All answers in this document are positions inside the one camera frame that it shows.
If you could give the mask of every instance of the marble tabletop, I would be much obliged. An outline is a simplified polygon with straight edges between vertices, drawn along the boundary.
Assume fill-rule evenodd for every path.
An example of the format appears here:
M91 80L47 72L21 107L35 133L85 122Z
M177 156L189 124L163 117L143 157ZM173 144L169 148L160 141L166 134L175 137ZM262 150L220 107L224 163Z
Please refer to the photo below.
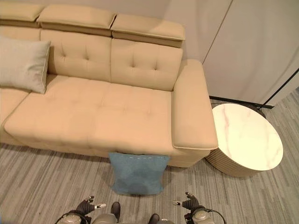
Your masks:
M219 149L238 164L254 169L276 167L283 156L281 139L260 114L238 104L213 108Z

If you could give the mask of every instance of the blue cushion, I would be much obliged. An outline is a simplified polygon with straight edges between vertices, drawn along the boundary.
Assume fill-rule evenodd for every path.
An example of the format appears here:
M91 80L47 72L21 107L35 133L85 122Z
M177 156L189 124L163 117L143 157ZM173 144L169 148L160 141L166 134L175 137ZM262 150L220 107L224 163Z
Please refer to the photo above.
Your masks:
M114 168L112 189L118 194L154 195L163 190L161 177L169 156L109 153Z

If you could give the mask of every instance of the floor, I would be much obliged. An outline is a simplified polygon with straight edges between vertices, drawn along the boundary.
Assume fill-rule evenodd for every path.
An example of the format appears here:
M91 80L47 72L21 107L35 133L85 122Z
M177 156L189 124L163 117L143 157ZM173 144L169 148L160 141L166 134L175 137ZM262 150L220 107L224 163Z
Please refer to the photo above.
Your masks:
M263 109L279 133L284 156L271 171L247 178L223 174L205 159L190 168L167 167L164 191L155 196L120 196L111 190L113 169L105 158L16 147L0 149L0 216L5 224L52 224L89 195L109 212L119 201L121 222L147 223L152 213L184 223L186 209L172 200L185 200L190 191L200 204L219 211L228 224L299 223L299 90L273 109ZM216 224L223 223L213 214Z

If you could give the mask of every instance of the round side table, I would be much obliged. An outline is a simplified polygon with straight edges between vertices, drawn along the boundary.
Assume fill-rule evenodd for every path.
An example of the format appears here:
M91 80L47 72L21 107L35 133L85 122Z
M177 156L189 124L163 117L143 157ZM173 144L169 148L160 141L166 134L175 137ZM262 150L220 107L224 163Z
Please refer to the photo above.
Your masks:
M225 174L254 175L275 168L283 146L274 127L260 114L238 104L213 108L218 149L206 160Z

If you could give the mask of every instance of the wall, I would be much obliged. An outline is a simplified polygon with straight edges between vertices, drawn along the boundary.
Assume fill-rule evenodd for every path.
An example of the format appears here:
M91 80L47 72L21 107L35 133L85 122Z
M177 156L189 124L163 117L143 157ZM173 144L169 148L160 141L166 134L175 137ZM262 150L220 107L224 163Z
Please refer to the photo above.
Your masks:
M263 104L299 67L298 12L298 0L233 0L204 61L209 94Z
M297 73L267 104L275 105L297 88L299 92L299 73Z
M203 61L231 0L13 0L39 4L78 4L118 13L151 16L181 23L186 40L183 58Z

